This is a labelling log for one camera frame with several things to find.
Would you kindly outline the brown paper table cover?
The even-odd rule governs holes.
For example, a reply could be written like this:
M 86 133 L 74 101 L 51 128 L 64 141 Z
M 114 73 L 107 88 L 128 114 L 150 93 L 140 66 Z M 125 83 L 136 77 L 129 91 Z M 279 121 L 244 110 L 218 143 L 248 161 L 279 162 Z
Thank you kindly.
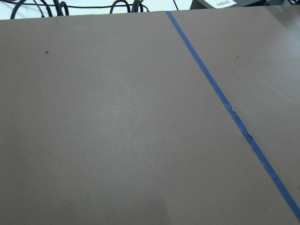
M 299 6 L 2 20 L 0 222 L 299 224 Z

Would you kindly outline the black power adapter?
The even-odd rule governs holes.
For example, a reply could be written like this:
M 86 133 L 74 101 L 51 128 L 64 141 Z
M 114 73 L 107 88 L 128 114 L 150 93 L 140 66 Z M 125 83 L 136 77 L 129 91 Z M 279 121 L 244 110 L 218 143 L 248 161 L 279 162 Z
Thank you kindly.
M 255 7 L 268 3 L 268 0 L 193 0 L 190 9 Z

